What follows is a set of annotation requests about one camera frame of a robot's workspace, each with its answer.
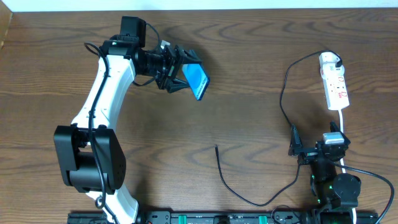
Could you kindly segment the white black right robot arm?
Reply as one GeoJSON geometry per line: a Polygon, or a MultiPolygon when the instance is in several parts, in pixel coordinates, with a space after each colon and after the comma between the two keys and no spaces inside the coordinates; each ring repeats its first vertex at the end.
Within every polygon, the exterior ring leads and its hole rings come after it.
{"type": "Polygon", "coordinates": [[[354,220],[352,209],[358,206],[361,180],[355,175],[337,173],[336,162],[344,158],[351,141],[340,131],[335,122],[330,123],[330,132],[313,147],[304,147],[295,125],[291,125],[291,140],[288,155],[296,156],[300,166],[309,165],[312,178],[310,185],[317,197],[319,207],[311,210],[313,223],[331,222],[326,213],[343,212],[349,217],[339,218],[345,222],[354,220]]]}

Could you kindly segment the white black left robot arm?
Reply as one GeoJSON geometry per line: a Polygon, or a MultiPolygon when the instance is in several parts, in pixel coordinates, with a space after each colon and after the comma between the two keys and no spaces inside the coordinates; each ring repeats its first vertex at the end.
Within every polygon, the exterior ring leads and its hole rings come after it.
{"type": "Polygon", "coordinates": [[[80,112],[69,126],[57,126],[53,140],[65,185],[95,201],[110,223],[135,223],[139,204],[124,179],[126,157],[116,126],[128,88],[137,75],[150,76],[158,87],[173,93],[191,88],[201,100],[210,79],[194,50],[161,42],[143,50],[137,39],[106,40],[85,47],[98,57],[98,73],[80,112]]]}

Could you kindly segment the blue Galaxy smartphone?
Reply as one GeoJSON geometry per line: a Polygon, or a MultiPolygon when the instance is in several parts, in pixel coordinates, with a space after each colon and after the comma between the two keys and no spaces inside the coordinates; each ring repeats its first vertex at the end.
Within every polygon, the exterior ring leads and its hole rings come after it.
{"type": "Polygon", "coordinates": [[[200,101],[210,84],[209,76],[202,65],[198,63],[184,64],[182,72],[190,85],[194,97],[196,100],[200,101]]]}

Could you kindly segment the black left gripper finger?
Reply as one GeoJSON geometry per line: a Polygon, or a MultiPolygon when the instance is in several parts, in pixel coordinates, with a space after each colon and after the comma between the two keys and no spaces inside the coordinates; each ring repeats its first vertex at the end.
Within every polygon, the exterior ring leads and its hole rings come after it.
{"type": "Polygon", "coordinates": [[[179,60],[182,65],[185,64],[201,64],[202,60],[198,57],[194,50],[185,50],[183,47],[177,46],[179,60]]]}
{"type": "Polygon", "coordinates": [[[166,90],[168,93],[174,93],[184,88],[188,88],[188,83],[184,80],[174,78],[168,79],[166,82],[166,90]]]}

